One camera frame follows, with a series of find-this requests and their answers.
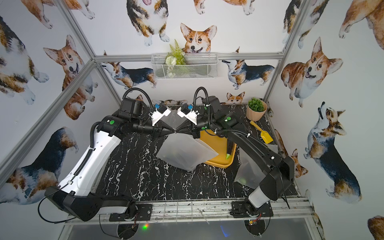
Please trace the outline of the yellow plastic tray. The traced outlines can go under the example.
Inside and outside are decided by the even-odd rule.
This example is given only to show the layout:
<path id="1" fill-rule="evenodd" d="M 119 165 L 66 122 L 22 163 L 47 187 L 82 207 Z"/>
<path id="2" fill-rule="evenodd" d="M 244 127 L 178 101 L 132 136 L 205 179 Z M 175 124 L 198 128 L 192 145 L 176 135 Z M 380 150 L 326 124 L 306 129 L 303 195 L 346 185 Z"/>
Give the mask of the yellow plastic tray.
<path id="1" fill-rule="evenodd" d="M 237 145 L 234 143 L 232 155 L 229 160 L 226 160 L 227 153 L 227 138 L 220 138 L 214 135 L 211 130 L 201 131 L 200 140 L 211 147 L 218 155 L 211 160 L 205 162 L 205 164 L 221 169 L 228 168 L 234 161 Z"/>

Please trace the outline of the frosted zip-top bag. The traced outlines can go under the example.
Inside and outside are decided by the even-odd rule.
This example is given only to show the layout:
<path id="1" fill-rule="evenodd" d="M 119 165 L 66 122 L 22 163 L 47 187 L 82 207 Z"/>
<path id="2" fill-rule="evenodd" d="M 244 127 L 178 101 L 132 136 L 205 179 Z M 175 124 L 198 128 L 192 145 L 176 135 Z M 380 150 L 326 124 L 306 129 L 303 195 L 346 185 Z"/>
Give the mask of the frosted zip-top bag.
<path id="1" fill-rule="evenodd" d="M 176 130 L 179 126 L 181 126 L 186 118 L 182 118 L 178 115 L 177 110 L 171 110 L 170 114 L 168 116 L 163 116 L 161 118 L 161 121 L 163 121 L 168 126 L 172 127 L 174 130 Z"/>
<path id="2" fill-rule="evenodd" d="M 191 172 L 219 154 L 200 139 L 186 134 L 171 134 L 163 142 L 156 157 L 167 164 Z"/>
<path id="3" fill-rule="evenodd" d="M 252 160 L 252 158 L 241 148 L 239 148 L 240 167 L 235 176 L 234 182 L 251 189 L 256 189 L 260 182 L 265 178 L 261 168 Z"/>

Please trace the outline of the frosted zip-top bag front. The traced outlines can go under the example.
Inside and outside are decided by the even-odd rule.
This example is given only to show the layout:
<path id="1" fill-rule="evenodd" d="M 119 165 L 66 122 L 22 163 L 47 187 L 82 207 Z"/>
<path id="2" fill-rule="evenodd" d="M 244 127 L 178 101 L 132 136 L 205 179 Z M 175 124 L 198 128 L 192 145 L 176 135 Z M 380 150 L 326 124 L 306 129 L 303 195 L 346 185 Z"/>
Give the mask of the frosted zip-top bag front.
<path id="1" fill-rule="evenodd" d="M 240 167 L 235 176 L 234 182 L 251 189 L 256 189 L 260 182 L 265 178 L 261 168 L 252 160 L 252 158 L 241 148 L 239 148 Z"/>

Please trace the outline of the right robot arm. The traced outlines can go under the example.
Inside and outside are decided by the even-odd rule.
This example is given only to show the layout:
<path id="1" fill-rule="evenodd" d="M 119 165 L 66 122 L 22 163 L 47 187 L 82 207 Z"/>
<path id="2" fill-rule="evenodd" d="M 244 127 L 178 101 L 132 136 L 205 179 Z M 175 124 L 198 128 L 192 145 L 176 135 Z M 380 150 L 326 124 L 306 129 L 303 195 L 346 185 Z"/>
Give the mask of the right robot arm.
<path id="1" fill-rule="evenodd" d="M 265 177 L 259 186 L 247 197 L 247 202 L 258 209 L 269 201 L 286 196 L 286 191 L 294 183 L 295 162 L 289 157 L 269 149 L 247 131 L 245 124 L 232 114 L 220 119 L 198 117 L 195 125 L 189 120 L 176 128 L 176 133 L 188 134 L 200 138 L 202 130 L 212 130 L 216 135 L 227 138 L 237 144 L 258 165 Z"/>

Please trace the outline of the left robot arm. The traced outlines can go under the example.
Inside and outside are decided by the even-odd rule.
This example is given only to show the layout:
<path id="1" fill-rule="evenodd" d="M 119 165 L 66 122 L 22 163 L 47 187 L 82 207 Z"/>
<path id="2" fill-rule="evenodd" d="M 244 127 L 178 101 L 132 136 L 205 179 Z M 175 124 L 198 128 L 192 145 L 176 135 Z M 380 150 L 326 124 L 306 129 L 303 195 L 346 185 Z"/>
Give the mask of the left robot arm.
<path id="1" fill-rule="evenodd" d="M 57 187 L 47 188 L 46 199 L 61 211 L 84 222 L 104 214 L 120 214 L 129 220 L 135 218 L 139 211 L 133 198 L 97 195 L 91 192 L 92 186 L 112 151 L 127 134 L 138 133 L 159 138 L 174 132 L 163 121 L 152 125 L 141 124 L 138 119 L 106 116 L 92 125 L 90 146 Z"/>

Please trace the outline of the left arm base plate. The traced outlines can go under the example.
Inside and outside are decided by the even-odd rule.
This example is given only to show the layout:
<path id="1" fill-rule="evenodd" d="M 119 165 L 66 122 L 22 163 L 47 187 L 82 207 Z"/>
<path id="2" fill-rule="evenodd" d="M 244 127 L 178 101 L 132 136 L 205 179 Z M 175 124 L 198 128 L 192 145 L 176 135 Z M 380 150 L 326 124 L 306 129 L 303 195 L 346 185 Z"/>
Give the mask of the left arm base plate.
<path id="1" fill-rule="evenodd" d="M 111 214 L 109 221 L 149 221 L 151 219 L 152 210 L 152 204 L 133 204 L 122 214 Z"/>

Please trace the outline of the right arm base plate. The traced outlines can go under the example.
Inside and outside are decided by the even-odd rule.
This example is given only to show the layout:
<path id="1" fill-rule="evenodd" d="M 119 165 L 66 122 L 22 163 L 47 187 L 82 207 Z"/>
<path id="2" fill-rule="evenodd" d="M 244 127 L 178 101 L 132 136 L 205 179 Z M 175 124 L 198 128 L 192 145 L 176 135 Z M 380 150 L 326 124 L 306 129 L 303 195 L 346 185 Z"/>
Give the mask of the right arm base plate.
<path id="1" fill-rule="evenodd" d="M 231 202 L 230 215 L 234 218 L 256 218 L 258 216 L 273 217 L 274 213 L 268 202 L 256 208 L 249 202 L 234 201 Z"/>

